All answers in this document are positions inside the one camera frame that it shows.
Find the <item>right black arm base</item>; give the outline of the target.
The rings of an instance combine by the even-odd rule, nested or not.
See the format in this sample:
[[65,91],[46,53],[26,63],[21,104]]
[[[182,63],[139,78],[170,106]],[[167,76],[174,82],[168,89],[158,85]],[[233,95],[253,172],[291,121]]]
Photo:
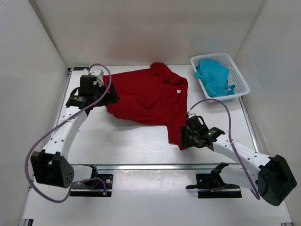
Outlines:
[[187,185],[185,189],[197,189],[199,199],[242,198],[238,185],[226,184],[220,177],[222,169],[228,163],[220,163],[210,172],[196,173],[196,184]]

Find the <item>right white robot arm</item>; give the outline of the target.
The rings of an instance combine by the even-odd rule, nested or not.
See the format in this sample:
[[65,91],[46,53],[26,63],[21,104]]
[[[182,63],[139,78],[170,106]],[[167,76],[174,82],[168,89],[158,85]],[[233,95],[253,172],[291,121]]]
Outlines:
[[203,118],[193,116],[181,127],[182,147],[209,148],[238,163],[231,166],[221,162],[197,185],[187,189],[203,192],[219,190],[227,185],[236,185],[257,191],[267,203],[279,206],[297,186],[297,182],[286,161],[280,155],[274,157],[249,149],[231,139],[224,131],[209,129]]

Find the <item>red t shirt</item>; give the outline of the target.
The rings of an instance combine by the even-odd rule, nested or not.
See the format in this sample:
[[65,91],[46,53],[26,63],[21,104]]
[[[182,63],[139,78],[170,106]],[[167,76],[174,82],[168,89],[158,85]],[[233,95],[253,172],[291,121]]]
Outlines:
[[168,141],[181,146],[181,127],[187,112],[188,81],[164,63],[148,69],[112,75],[120,100],[107,106],[114,117],[145,125],[165,125]]

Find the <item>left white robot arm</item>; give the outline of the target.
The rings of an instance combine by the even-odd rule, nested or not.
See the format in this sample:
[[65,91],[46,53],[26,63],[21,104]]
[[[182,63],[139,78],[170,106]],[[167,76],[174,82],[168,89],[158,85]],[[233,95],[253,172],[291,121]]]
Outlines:
[[68,188],[73,182],[82,180],[87,188],[98,185],[99,177],[92,166],[72,166],[68,163],[69,150],[90,111],[118,101],[113,83],[104,82],[102,70],[81,76],[79,87],[70,93],[66,102],[61,120],[63,126],[55,129],[43,149],[34,151],[30,157],[37,183]]

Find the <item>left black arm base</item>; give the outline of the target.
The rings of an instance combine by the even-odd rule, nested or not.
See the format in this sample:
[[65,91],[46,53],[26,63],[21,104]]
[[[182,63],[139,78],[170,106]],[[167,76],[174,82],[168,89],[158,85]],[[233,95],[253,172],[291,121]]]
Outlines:
[[101,169],[97,165],[89,166],[90,177],[81,179],[71,186],[70,197],[111,197],[114,173],[113,170]]

